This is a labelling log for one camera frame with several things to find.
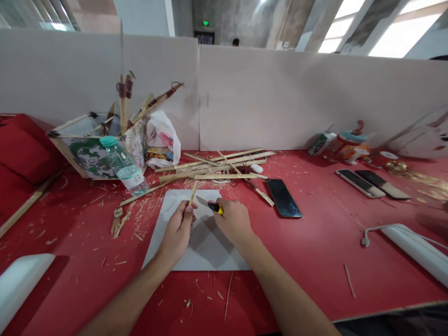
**water bottle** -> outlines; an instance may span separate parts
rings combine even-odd
[[[132,156],[118,145],[113,136],[105,136],[99,140],[106,148],[107,159],[115,175],[123,182],[132,196],[142,195],[148,191],[149,185],[145,177],[132,159]]]

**bottle cap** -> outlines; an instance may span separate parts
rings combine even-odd
[[[117,139],[115,139],[113,136],[106,136],[106,137],[102,137],[101,139],[99,139],[99,142],[101,142],[101,144],[104,147],[111,147],[113,145],[117,144]]]

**red tabletop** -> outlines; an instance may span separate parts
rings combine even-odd
[[[188,161],[183,156],[181,163]],[[448,290],[381,233],[369,235],[370,247],[360,245],[362,229],[393,223],[446,244],[448,215],[439,201],[417,192],[426,186],[380,171],[379,175],[413,199],[410,203],[385,197],[369,199],[334,174],[336,169],[367,167],[341,163],[323,167],[322,163],[303,151],[278,151],[263,166],[264,175],[284,180],[303,219],[279,217],[276,209],[242,180],[234,180],[233,186],[223,185],[221,195],[239,199],[248,207],[254,231],[332,321],[448,300]],[[433,177],[448,177],[441,168],[443,162],[413,162],[413,166]],[[147,169],[145,175],[151,186],[159,184],[161,174]],[[170,183],[137,201],[120,236],[112,239],[113,209],[127,197],[124,186],[119,181],[96,181],[91,186],[67,168],[50,192],[0,240],[0,273],[23,255],[56,255],[5,335],[76,333],[139,272],[165,192],[191,189],[192,184],[185,186],[184,181]],[[255,184],[269,194],[261,180]],[[210,181],[201,188],[217,189]],[[250,271],[233,275],[234,294],[229,297],[225,324],[225,300],[217,291],[226,298],[231,272],[215,272],[214,287],[213,276],[213,272],[171,272],[147,304],[133,334],[248,335],[278,330],[262,288]],[[196,278],[203,292],[196,287]],[[193,310],[186,307],[184,300],[188,299]]]

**white charging cable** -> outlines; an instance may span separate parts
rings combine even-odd
[[[398,229],[401,229],[401,230],[403,230],[405,232],[412,233],[412,234],[414,234],[416,236],[419,236],[420,238],[426,239],[427,241],[429,241],[429,242],[431,242],[433,244],[436,244],[436,245],[438,245],[440,247],[446,248],[448,250],[448,247],[446,247],[445,245],[443,245],[441,243],[438,243],[438,242],[436,242],[436,241],[434,241],[432,239],[429,239],[429,238],[427,238],[425,236],[422,236],[422,235],[420,235],[418,233],[415,233],[414,231],[412,231],[412,230],[410,230],[408,228],[406,228],[407,229],[406,230],[404,227],[402,227],[402,224],[382,225],[382,226],[377,226],[377,227],[374,227],[374,228],[369,228],[369,229],[364,230],[364,237],[361,239],[361,245],[364,246],[364,247],[368,247],[370,245],[370,240],[369,240],[369,238],[367,238],[367,233],[369,231],[375,231],[375,230],[379,230],[379,229],[384,229],[386,227],[397,227]]]

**utility knife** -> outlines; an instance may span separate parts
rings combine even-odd
[[[198,200],[198,202],[200,204],[208,206],[214,212],[217,212],[220,215],[224,214],[224,209],[223,209],[222,205],[213,203],[213,202],[207,202],[206,200],[204,200],[203,198],[200,198],[199,196],[196,196],[196,199]]]

